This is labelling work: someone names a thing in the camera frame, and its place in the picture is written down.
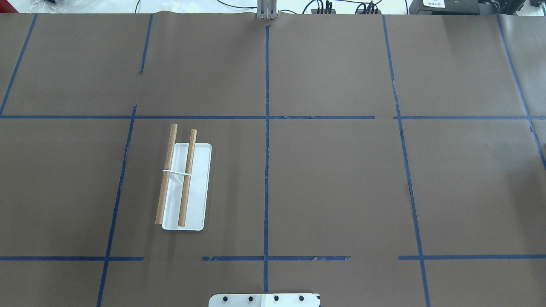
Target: wooden stick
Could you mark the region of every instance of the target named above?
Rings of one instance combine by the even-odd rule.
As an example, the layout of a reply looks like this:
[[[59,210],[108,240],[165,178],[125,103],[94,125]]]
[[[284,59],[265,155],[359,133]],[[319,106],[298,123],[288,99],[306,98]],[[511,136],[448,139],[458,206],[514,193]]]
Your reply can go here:
[[[193,156],[195,153],[195,139],[197,130],[192,129],[189,134],[188,158],[186,159],[186,173],[192,173]],[[182,200],[180,201],[180,215],[178,216],[178,226],[186,225],[186,211],[188,211],[189,181],[191,176],[184,176],[184,185],[182,186]]]
[[[167,157],[165,159],[165,168],[170,169],[173,163],[174,144],[176,143],[176,132],[178,125],[171,124],[171,132],[169,134],[169,145],[167,145]],[[157,204],[156,224],[163,223],[163,213],[165,212],[165,202],[167,201],[167,186],[169,185],[169,172],[163,172],[161,179],[161,190],[159,191],[159,203]]]

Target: white plastic tray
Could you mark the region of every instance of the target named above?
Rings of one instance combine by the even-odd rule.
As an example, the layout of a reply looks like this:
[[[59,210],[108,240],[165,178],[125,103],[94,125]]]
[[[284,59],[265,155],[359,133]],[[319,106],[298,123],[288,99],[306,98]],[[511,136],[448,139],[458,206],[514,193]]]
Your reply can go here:
[[[165,230],[200,231],[205,226],[206,195],[209,189],[210,159],[212,146],[210,144],[195,145],[192,176],[189,185],[188,210],[186,225],[178,226],[180,200],[182,199],[182,175],[170,174],[167,186],[167,201],[163,213],[162,227]],[[173,151],[171,170],[183,173],[186,170],[188,143],[176,143]]]

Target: black cable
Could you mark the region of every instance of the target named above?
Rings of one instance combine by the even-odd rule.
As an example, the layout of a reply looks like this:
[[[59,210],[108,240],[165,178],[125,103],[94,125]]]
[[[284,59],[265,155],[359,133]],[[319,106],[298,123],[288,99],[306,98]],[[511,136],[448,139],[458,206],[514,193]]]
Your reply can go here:
[[[222,3],[222,4],[225,5],[226,7],[232,7],[232,8],[236,8],[236,9],[257,9],[257,8],[258,8],[258,7],[237,7],[237,6],[235,6],[235,5],[223,3],[223,2],[220,1],[220,0],[216,0],[216,1]]]
[[[317,4],[318,4],[318,2],[320,2],[321,4],[317,5],[317,14],[323,14],[324,13],[324,2],[322,2],[322,0],[317,0]]]
[[[309,5],[311,5],[311,3],[315,2],[315,1],[317,1],[317,3],[318,3],[318,0],[311,0],[311,1],[309,1],[309,3],[305,6],[304,11],[301,12],[301,13],[302,13],[302,14],[305,14],[305,10],[309,7]]]
[[[361,15],[373,15],[373,14],[377,14],[379,12],[379,8],[377,7],[377,3],[374,3],[373,1],[370,1],[368,3],[368,6],[366,7],[366,3],[364,2],[361,2],[358,7],[357,7],[357,10],[355,11],[355,14],[358,13],[358,9],[360,8],[361,5],[364,4],[364,9],[362,11],[362,13],[360,13]]]
[[[355,14],[358,14],[358,9],[359,9],[362,5],[364,6],[364,10],[366,10],[366,3],[360,3],[360,4],[357,6],[357,9],[354,10],[354,13],[355,13]]]
[[[496,1],[493,1],[492,4],[495,6],[497,14],[498,14],[499,11],[501,10],[501,5]]]
[[[349,0],[336,0],[336,1],[351,2],[351,3],[367,3],[367,2],[362,2],[362,1],[349,1]]]

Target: white label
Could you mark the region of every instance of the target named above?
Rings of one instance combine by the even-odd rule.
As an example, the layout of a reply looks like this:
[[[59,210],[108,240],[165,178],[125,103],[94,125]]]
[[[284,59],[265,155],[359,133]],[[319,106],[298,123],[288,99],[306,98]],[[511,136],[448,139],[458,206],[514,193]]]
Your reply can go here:
[[[431,8],[446,8],[444,0],[423,0],[423,5]]]

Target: blue tape line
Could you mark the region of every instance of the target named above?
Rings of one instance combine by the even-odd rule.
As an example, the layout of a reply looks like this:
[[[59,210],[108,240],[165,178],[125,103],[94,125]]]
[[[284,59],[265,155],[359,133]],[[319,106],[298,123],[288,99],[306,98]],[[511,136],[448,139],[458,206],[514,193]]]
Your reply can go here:
[[[202,257],[203,261],[263,261],[263,256],[213,256]]]
[[[385,15],[381,15],[383,19],[383,32],[385,34],[385,44],[387,46],[387,58],[389,60],[389,70],[390,70],[390,79],[393,86],[393,95],[394,100],[396,101],[396,116],[398,121],[398,129],[400,132],[400,141],[402,142],[402,153],[404,157],[404,165],[406,168],[406,178],[408,181],[408,188],[409,188],[409,197],[411,200],[411,207],[413,212],[413,227],[415,229],[415,237],[417,241],[417,250],[419,252],[419,256],[423,255],[423,247],[421,245],[421,235],[419,232],[419,222],[417,220],[417,210],[415,206],[415,198],[413,195],[413,186],[411,182],[411,173],[410,173],[410,165],[408,163],[408,156],[406,151],[406,140],[404,138],[404,131],[402,126],[402,120],[401,120],[401,113],[400,113],[400,103],[398,101],[398,94],[396,93],[396,87],[394,85],[394,68],[393,68],[393,59],[391,57],[390,53],[390,44],[389,44],[389,34],[387,32],[387,21],[385,19]],[[426,280],[426,271],[425,271],[425,262],[420,259],[420,266],[421,266],[421,278],[423,279],[423,290],[425,292],[425,303],[427,307],[430,307],[430,297],[429,297],[429,286]]]
[[[345,261],[350,256],[268,256],[268,261]],[[202,257],[203,261],[263,261],[262,256],[213,256]]]
[[[108,261],[144,261],[144,257],[110,257]]]
[[[137,115],[136,119],[188,119],[188,120],[265,120],[265,116],[207,116],[207,115]]]
[[[269,256],[269,27],[265,28],[265,195],[264,195],[264,293],[268,292]]]
[[[129,144],[131,143],[131,137],[133,135],[133,126],[135,123],[135,114],[137,113],[137,106],[133,107],[133,113],[131,115],[131,123],[129,124],[129,133],[127,134],[127,142],[125,143],[125,152],[123,154],[123,163],[121,164],[120,182],[117,185],[116,203],[114,205],[114,213],[112,214],[112,224],[110,226],[110,235],[108,236],[108,245],[106,247],[106,256],[104,259],[103,275],[100,279],[99,295],[97,299],[97,307],[100,307],[102,303],[102,296],[104,293],[104,284],[106,282],[106,274],[108,273],[108,262],[110,261],[110,251],[112,250],[112,241],[114,239],[114,230],[116,229],[117,211],[120,206],[121,188],[123,186],[123,179],[125,177],[125,167],[127,165],[127,153],[129,152]]]
[[[2,115],[3,119],[130,119],[128,115]]]
[[[97,307],[100,307],[100,305],[102,304],[102,296],[104,294],[104,284],[106,283],[106,274],[108,272],[108,263],[109,263],[109,261],[104,261],[103,274],[102,274],[102,277],[100,278],[100,287],[99,287],[99,296],[97,298]]]
[[[400,116],[403,120],[527,120],[526,116]]]
[[[0,256],[0,261],[104,261],[89,256]],[[110,257],[110,261],[144,261],[144,257]]]
[[[427,255],[399,256],[399,260],[546,259],[546,255]]]
[[[525,96],[523,95],[523,90],[521,89],[521,84],[519,82],[518,74],[515,72],[514,63],[512,62],[512,57],[510,55],[510,51],[508,50],[508,45],[506,44],[505,32],[502,29],[502,22],[501,22],[501,17],[499,16],[499,14],[497,14],[497,23],[498,23],[498,30],[501,33],[502,45],[505,48],[506,56],[508,58],[508,63],[510,64],[512,75],[514,76],[515,83],[518,87],[518,92],[519,92],[519,96],[521,97],[523,108],[525,109],[525,115],[527,115],[527,119],[529,120],[529,125],[531,126],[531,132],[533,133],[533,138],[535,139],[535,144],[537,145],[538,153],[541,156],[542,166],[544,167],[544,169],[546,169],[546,158],[544,158],[544,152],[542,151],[541,142],[538,140],[535,124],[533,124],[533,120],[531,119],[531,113],[529,112],[529,107],[527,106],[527,101],[525,100]]]
[[[350,256],[269,256],[271,261],[345,261]]]
[[[375,116],[271,116],[272,120],[374,120]]]
[[[17,71],[19,70],[19,65],[21,64],[21,61],[23,60],[23,55],[25,54],[25,50],[27,49],[28,41],[31,38],[32,29],[34,29],[34,24],[36,23],[37,17],[38,17],[38,14],[35,14],[34,17],[32,18],[32,23],[27,33],[27,38],[25,39],[23,48],[21,48],[21,53],[19,54],[19,58],[17,59],[17,64],[15,64],[15,69],[13,70],[13,74],[11,74],[11,79],[9,80],[8,88],[5,91],[4,100],[2,101],[2,106],[0,107],[0,115],[4,113],[5,104],[6,102],[8,102],[9,92],[11,92],[13,81],[15,80],[15,76],[17,75]]]
[[[152,31],[152,20],[153,14],[150,14],[150,21],[148,22],[148,32],[146,33],[146,42],[144,43],[144,52],[142,53],[142,64],[140,65],[140,70],[138,71],[141,74],[144,71],[144,64],[146,63],[146,54],[148,53],[148,42],[150,41],[150,32]]]

